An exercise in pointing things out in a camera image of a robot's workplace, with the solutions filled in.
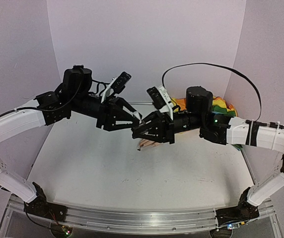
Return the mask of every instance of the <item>white wall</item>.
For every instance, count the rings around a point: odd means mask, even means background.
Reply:
[[[46,0],[0,0],[0,113],[59,83]],[[8,169],[26,177],[48,131],[37,128],[0,144]],[[0,190],[0,220],[8,198]]]
[[[206,61],[232,67],[245,0],[47,0],[49,23],[61,78],[71,64],[110,81],[132,75],[121,94],[150,101],[146,89],[177,64]],[[167,75],[172,96],[202,85],[224,96],[230,72],[208,66],[176,69]]]
[[[284,123],[284,1],[248,0],[238,53],[234,67],[260,90],[263,111],[261,121]],[[243,79],[232,75],[226,99],[234,104],[239,116],[255,119],[259,113],[257,96]],[[258,179],[273,166],[273,151],[246,148]],[[284,233],[284,188],[272,196]]]

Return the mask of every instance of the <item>colorful cloth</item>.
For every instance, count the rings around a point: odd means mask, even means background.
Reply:
[[[181,111],[186,110],[186,99],[185,98],[182,98],[182,99],[173,98],[173,102],[177,103],[181,107]],[[221,97],[214,97],[213,98],[212,112],[224,114],[224,115],[229,115],[229,116],[232,116],[232,117],[238,116],[236,108],[232,104],[227,106],[226,101]]]

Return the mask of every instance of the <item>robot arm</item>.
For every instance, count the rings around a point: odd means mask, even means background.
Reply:
[[[279,122],[263,123],[212,113],[213,95],[202,87],[190,87],[186,92],[186,111],[160,108],[170,105],[171,99],[160,93],[163,87],[149,89],[158,111],[146,116],[138,127],[132,128],[133,138],[144,138],[159,143],[174,143],[174,134],[200,129],[200,137],[217,144],[241,144],[276,150],[283,153],[283,166],[241,195],[238,206],[218,209],[219,226],[240,224],[259,217],[258,206],[284,186],[284,125]]]
[[[92,71],[82,65],[67,69],[55,92],[43,93],[35,100],[0,115],[0,143],[26,130],[69,119],[72,111],[96,118],[96,126],[106,131],[138,126],[141,115],[123,98],[115,96],[123,91],[131,76],[123,72],[110,84],[104,83],[103,96],[97,96],[89,91],[93,81],[91,74]],[[51,210],[58,221],[64,220],[65,206],[48,203],[39,185],[9,172],[1,159],[0,187],[26,202],[28,213],[51,219],[48,214]]]

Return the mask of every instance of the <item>white enclosure panel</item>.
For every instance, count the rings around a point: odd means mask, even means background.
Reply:
[[[135,106],[146,116],[153,106]],[[199,138],[137,151],[131,130],[106,132],[73,113],[54,125],[29,176],[49,201],[104,209],[168,210],[236,205],[253,185],[241,153]]]
[[[61,78],[74,64],[93,70],[97,80],[132,75],[123,92],[129,101],[150,101],[147,88],[177,64],[210,62],[232,67],[245,0],[47,0],[49,23]],[[182,98],[201,85],[224,96],[230,73],[189,66],[167,75],[167,89]]]

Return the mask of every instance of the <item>white table surface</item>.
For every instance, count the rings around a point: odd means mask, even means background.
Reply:
[[[153,106],[134,106],[145,117]],[[175,144],[137,151],[130,129],[107,132],[72,113],[55,124],[29,175],[48,201],[108,210],[184,210],[234,206],[252,186],[231,145],[177,134]]]

